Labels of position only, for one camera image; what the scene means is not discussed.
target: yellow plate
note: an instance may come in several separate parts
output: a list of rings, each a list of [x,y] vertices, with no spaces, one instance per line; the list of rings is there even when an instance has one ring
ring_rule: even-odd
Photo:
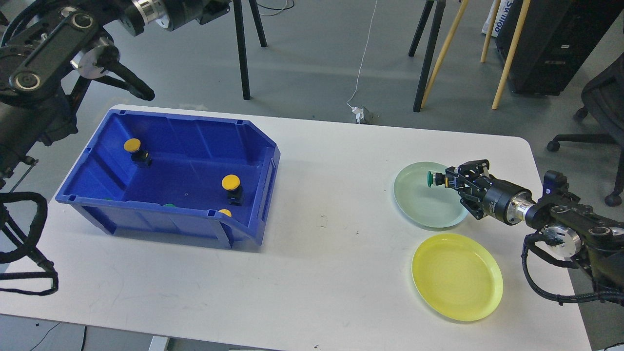
[[[478,242],[439,234],[414,253],[412,276],[422,298],[446,317],[465,322],[491,314],[503,295],[499,265]]]

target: gray floor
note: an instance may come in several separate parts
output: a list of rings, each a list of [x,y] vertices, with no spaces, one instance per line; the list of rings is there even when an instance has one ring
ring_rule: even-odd
[[[278,7],[283,4],[282,0],[259,2]],[[507,88],[499,110],[493,111],[490,106],[502,64],[494,44],[488,63],[479,63],[484,39],[480,30],[489,10],[487,2],[474,1],[468,6],[427,107],[415,114],[412,103],[425,43],[414,58],[407,56],[407,49],[423,5],[420,1],[380,0],[359,91],[351,104],[366,106],[379,115],[375,124],[384,126],[523,137],[532,147],[540,173],[549,169],[563,172],[583,203],[593,205],[598,214],[624,220],[624,207],[609,208],[602,200],[613,187],[617,147],[562,144],[556,154],[545,150],[556,134],[600,129],[592,118],[577,123],[572,115],[581,107],[584,84],[624,50],[622,18],[561,96],[515,96]],[[2,10],[13,17],[23,4],[12,0]],[[116,23],[107,26],[121,50],[122,63],[151,85],[156,99],[143,102],[123,91],[93,84],[79,111],[80,133],[52,147],[33,148],[32,156],[41,162],[20,189],[51,198],[106,110],[119,103],[352,123],[353,115],[345,102],[353,93],[373,6],[373,0],[299,0],[294,9],[263,18],[269,47],[262,49],[248,6],[244,5],[253,96],[250,101],[243,101],[241,96],[232,14],[206,26],[193,22],[175,32],[166,32],[154,24],[136,38]],[[458,7],[457,1],[449,1],[438,49]],[[68,87],[72,79],[75,76],[68,78]],[[495,175],[496,170],[493,164],[491,171]],[[27,218],[25,210],[12,211],[22,220]],[[584,277],[573,274],[572,280],[578,291],[590,289]],[[581,308],[592,349],[624,341],[623,308],[599,303]],[[0,350],[30,349],[53,325],[0,316]],[[553,332],[565,331],[553,326]],[[62,324],[36,350],[79,350],[81,341],[82,326]],[[146,350],[149,342],[149,335],[90,328],[86,350]],[[176,351],[227,348],[188,340],[178,340],[171,347]]]

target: green object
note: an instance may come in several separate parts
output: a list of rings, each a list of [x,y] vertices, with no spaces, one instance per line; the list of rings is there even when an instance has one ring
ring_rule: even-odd
[[[503,295],[496,260],[478,242],[459,234],[425,240],[414,253],[412,277],[434,310],[465,322],[491,314]]]
[[[431,184],[433,184],[433,173],[429,171],[427,172],[427,186],[431,187]]]
[[[446,166],[418,162],[405,167],[394,181],[394,198],[406,216],[427,228],[456,225],[468,211],[459,202],[459,194],[445,187],[429,188],[423,179],[428,172],[444,172]]]

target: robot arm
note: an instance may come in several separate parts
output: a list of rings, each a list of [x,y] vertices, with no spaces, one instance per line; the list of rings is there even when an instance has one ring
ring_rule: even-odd
[[[231,0],[35,0],[7,27],[0,41],[0,189],[18,163],[34,166],[27,156],[37,141],[46,146],[78,132],[76,111],[91,81],[128,90],[152,100],[154,92],[122,65],[119,50],[103,26],[119,20],[133,35],[157,22],[168,31],[196,19],[205,24],[226,14]],[[79,74],[72,92],[65,94],[61,80],[75,69]],[[107,76],[113,72],[120,79]],[[9,215],[5,204],[34,201],[37,213],[26,235]],[[46,221],[47,203],[32,192],[0,194],[0,230],[16,246],[0,252],[0,263],[29,257],[43,272],[3,273],[0,280],[48,278],[50,289],[32,292],[49,295],[58,289],[54,264],[36,248]]]
[[[544,175],[542,198],[532,200],[531,191],[489,174],[490,162],[479,160],[449,167],[445,173],[429,173],[427,183],[458,192],[461,204],[477,220],[492,216],[507,224],[522,221],[535,229],[524,240],[522,266],[529,285],[540,296],[562,303],[594,300],[624,306],[624,223],[602,217],[591,206],[568,191],[567,178],[554,171]],[[558,260],[535,245],[545,242]],[[548,293],[535,284],[527,268],[531,251],[558,267],[582,269],[592,280],[594,293],[562,296]]]

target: chair base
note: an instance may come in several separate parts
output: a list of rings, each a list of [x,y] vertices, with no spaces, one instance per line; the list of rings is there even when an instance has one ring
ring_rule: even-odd
[[[575,118],[584,118],[587,115],[587,109],[582,108],[574,115]],[[557,152],[561,147],[560,141],[570,142],[590,142],[592,144],[617,144],[609,134],[559,134],[555,136],[548,145],[546,150]],[[620,194],[624,190],[624,147],[620,153],[620,162],[618,165],[618,174],[615,176],[615,186],[613,192],[605,197],[607,206],[615,207],[622,204]]]

